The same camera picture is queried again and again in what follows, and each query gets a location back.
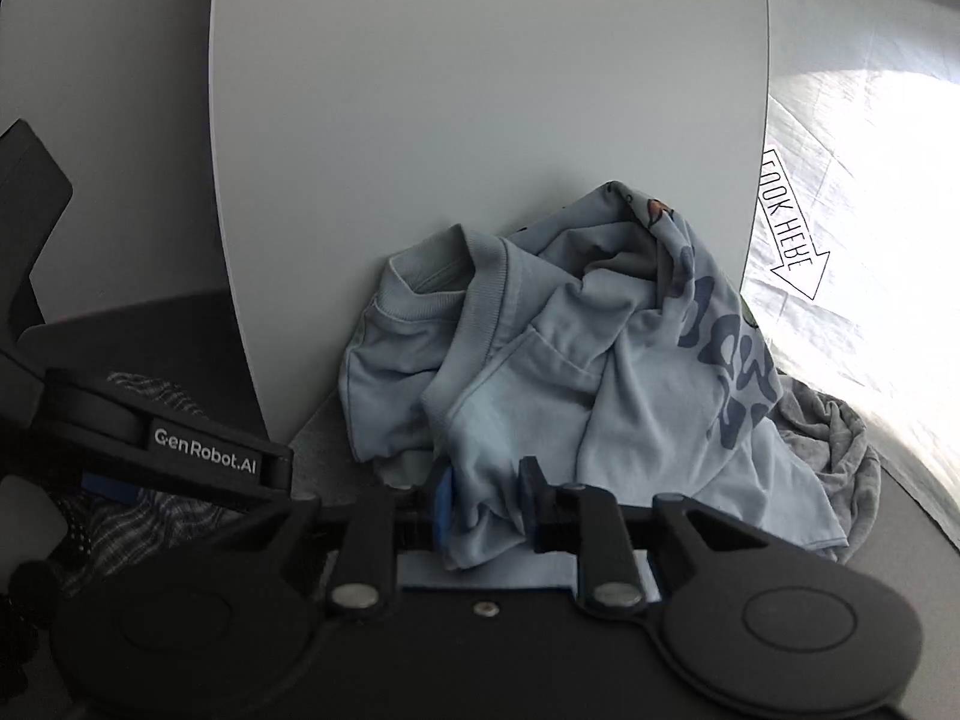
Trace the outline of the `light blue printed t-shirt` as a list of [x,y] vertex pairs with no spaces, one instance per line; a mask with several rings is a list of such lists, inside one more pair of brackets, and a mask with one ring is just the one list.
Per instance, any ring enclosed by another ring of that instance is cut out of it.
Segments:
[[677,211],[618,182],[509,236],[457,226],[387,260],[338,394],[384,483],[451,465],[451,571],[524,546],[527,457],[623,504],[679,493],[825,556],[848,543],[771,418],[781,382],[739,291]]

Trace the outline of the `blue checkered shorts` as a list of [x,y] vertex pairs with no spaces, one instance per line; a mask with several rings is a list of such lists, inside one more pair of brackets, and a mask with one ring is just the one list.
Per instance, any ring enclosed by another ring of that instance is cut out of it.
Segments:
[[210,502],[149,489],[99,493],[93,483],[52,500],[64,517],[67,534],[47,561],[67,596],[241,516]]

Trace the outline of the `grey crumpled garment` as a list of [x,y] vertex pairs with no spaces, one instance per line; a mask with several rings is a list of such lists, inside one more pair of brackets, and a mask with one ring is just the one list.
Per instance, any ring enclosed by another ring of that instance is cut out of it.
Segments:
[[771,419],[822,484],[846,536],[844,546],[820,552],[846,564],[871,536],[882,494],[882,461],[861,415],[846,401],[779,372],[782,395]]

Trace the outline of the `white printed curtain sheet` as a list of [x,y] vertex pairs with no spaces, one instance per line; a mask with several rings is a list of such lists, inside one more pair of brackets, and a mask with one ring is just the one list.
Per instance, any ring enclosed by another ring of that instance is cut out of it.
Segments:
[[957,83],[778,76],[760,182],[743,288],[779,366],[851,405],[957,538]]

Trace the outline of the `white storage box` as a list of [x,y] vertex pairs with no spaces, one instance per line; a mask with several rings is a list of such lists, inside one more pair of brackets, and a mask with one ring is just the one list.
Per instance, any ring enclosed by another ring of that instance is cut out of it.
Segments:
[[229,286],[268,435],[334,387],[384,260],[620,181],[745,270],[766,0],[212,0]]

